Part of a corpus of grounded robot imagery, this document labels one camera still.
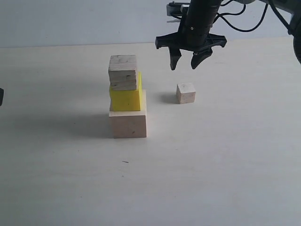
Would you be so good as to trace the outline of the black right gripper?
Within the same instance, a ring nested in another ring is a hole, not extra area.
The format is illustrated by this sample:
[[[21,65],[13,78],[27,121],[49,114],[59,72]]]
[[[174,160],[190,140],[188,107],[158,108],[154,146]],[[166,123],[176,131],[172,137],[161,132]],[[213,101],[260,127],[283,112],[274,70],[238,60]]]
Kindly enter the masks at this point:
[[[169,49],[172,71],[176,69],[176,65],[182,56],[180,50],[193,52],[191,67],[194,70],[212,55],[212,47],[225,47],[227,39],[222,35],[211,34],[212,25],[212,23],[196,25],[181,23],[177,32],[156,37],[155,46],[157,49],[163,47]]]

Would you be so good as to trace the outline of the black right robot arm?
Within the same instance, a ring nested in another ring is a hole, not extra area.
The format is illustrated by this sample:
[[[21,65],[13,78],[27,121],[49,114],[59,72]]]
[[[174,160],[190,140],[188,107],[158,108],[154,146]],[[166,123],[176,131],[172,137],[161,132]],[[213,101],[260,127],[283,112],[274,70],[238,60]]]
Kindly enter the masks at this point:
[[[301,59],[301,2],[299,0],[266,0],[265,8],[258,24],[251,29],[239,29],[225,23],[239,32],[252,32],[263,22],[267,9],[270,7],[277,18],[293,36],[293,49],[297,60]],[[181,58],[181,50],[193,53],[192,69],[210,57],[214,46],[225,47],[225,36],[211,34],[210,29],[219,19],[224,19],[227,13],[219,13],[220,7],[226,6],[221,0],[192,0],[185,2],[170,2],[166,6],[167,16],[171,16],[180,23],[177,32],[158,36],[155,39],[156,48],[167,47],[170,55],[170,68],[176,69]]]

